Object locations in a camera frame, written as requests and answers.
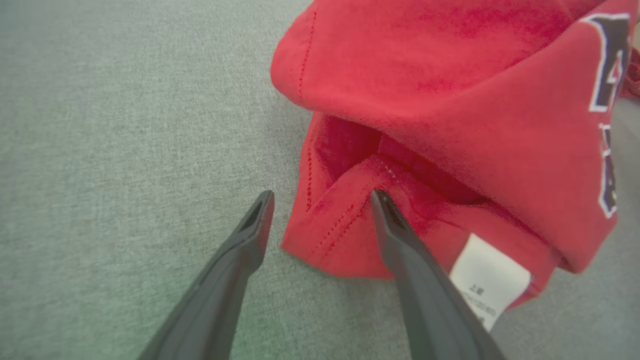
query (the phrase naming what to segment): care label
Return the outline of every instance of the care label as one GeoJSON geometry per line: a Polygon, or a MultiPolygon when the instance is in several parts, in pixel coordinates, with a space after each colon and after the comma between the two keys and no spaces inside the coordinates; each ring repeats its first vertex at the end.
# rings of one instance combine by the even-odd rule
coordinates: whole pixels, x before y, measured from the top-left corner
{"type": "Polygon", "coordinates": [[[490,331],[500,314],[527,289],[531,273],[471,234],[449,278],[490,331]]]}

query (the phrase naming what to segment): gray carpet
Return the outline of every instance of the gray carpet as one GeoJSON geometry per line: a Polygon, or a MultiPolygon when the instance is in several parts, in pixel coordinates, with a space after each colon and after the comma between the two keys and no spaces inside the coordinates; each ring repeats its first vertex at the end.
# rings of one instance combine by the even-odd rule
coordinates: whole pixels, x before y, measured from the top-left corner
{"type": "MultiPolygon", "coordinates": [[[[278,248],[310,113],[269,64],[308,3],[0,0],[1,359],[136,358],[264,189],[233,359],[409,358],[391,282],[278,248]]],[[[586,273],[499,320],[510,359],[637,359],[639,114],[616,108],[620,224],[586,273]]]]}

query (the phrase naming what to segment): jersey number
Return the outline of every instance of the jersey number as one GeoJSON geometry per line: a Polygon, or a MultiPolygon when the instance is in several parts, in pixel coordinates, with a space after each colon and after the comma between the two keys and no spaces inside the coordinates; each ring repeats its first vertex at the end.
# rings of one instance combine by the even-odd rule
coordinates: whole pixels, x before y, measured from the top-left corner
{"type": "MultiPolygon", "coordinates": [[[[605,113],[611,109],[620,90],[629,59],[629,15],[595,14],[583,19],[595,27],[600,37],[600,64],[589,104],[589,111],[605,113]]],[[[600,124],[602,178],[598,202],[607,218],[616,212],[616,178],[611,159],[611,127],[600,124]]]]}

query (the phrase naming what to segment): stitching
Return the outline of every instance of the stitching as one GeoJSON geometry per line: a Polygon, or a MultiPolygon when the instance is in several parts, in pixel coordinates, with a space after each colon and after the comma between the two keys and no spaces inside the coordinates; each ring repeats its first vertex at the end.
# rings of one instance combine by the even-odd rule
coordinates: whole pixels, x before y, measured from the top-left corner
{"type": "Polygon", "coordinates": [[[366,207],[366,205],[367,205],[367,202],[365,201],[364,204],[362,204],[362,207],[360,208],[360,211],[358,212],[358,214],[354,216],[347,225],[345,225],[340,235],[335,239],[334,242],[331,243],[331,245],[329,245],[329,249],[326,250],[326,252],[324,253],[324,256],[329,255],[331,250],[333,250],[333,248],[335,247],[335,243],[339,242],[342,239],[342,237],[347,233],[347,231],[349,231],[353,223],[360,218],[360,215],[362,215],[362,213],[364,212],[364,208],[366,207]]]}
{"type": "MultiPolygon", "coordinates": [[[[389,168],[389,166],[387,166],[387,164],[378,159],[378,161],[384,165],[385,170],[391,175],[391,178],[393,180],[395,180],[396,183],[400,184],[400,181],[396,178],[396,175],[394,174],[394,172],[389,168]]],[[[360,190],[360,193],[363,193],[364,191],[366,191],[368,189],[368,187],[363,188],[362,190],[360,190]]],[[[347,233],[347,231],[351,228],[351,226],[353,225],[353,223],[360,217],[360,215],[364,212],[364,208],[366,207],[367,202],[365,201],[364,204],[362,205],[362,207],[360,208],[360,211],[358,212],[358,214],[356,216],[354,216],[351,221],[349,221],[349,223],[347,223],[347,225],[344,227],[344,229],[342,230],[342,232],[340,233],[340,235],[338,235],[338,237],[329,245],[327,251],[324,253],[325,256],[329,255],[329,253],[331,252],[331,250],[333,250],[333,248],[335,247],[335,244],[340,241],[342,239],[342,237],[347,233]]],[[[323,241],[318,245],[318,247],[320,245],[322,245],[324,243],[324,241],[326,240],[326,238],[331,234],[331,232],[327,233],[327,235],[324,237],[323,241]]]]}
{"type": "Polygon", "coordinates": [[[300,69],[300,83],[298,84],[298,97],[300,98],[300,102],[302,102],[302,79],[305,76],[305,67],[307,66],[307,59],[309,59],[309,51],[311,50],[311,41],[314,39],[314,28],[316,27],[316,14],[317,14],[317,11],[314,11],[314,19],[311,22],[311,34],[309,34],[309,45],[307,46],[307,53],[305,54],[305,59],[302,61],[302,68],[300,69]]]}
{"type": "Polygon", "coordinates": [[[340,225],[340,223],[342,222],[342,219],[344,219],[344,217],[351,211],[353,210],[353,204],[351,204],[351,206],[342,213],[342,216],[338,219],[338,221],[335,222],[335,224],[331,227],[331,230],[329,230],[327,232],[327,234],[324,236],[324,238],[322,239],[322,241],[320,241],[318,243],[318,245],[316,246],[316,248],[311,252],[311,255],[315,254],[317,252],[317,250],[320,248],[320,246],[322,246],[322,244],[324,244],[324,242],[326,241],[326,239],[329,237],[329,235],[331,235],[331,233],[333,232],[333,230],[338,227],[338,225],[340,225]]]}
{"type": "Polygon", "coordinates": [[[307,152],[307,164],[309,170],[309,179],[307,184],[307,211],[311,210],[311,144],[307,152]]]}

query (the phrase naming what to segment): gray fabric surface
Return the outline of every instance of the gray fabric surface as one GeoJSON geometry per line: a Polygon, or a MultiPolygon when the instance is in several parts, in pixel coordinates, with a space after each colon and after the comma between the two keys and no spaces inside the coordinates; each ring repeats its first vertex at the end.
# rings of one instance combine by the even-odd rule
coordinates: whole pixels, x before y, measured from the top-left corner
{"type": "MultiPolygon", "coordinates": [[[[283,253],[310,113],[271,86],[309,0],[0,0],[0,358],[134,359],[261,190],[276,192],[234,359],[408,359],[394,285],[283,253]]],[[[510,359],[640,352],[640,106],[620,224],[493,335],[510,359]]]]}

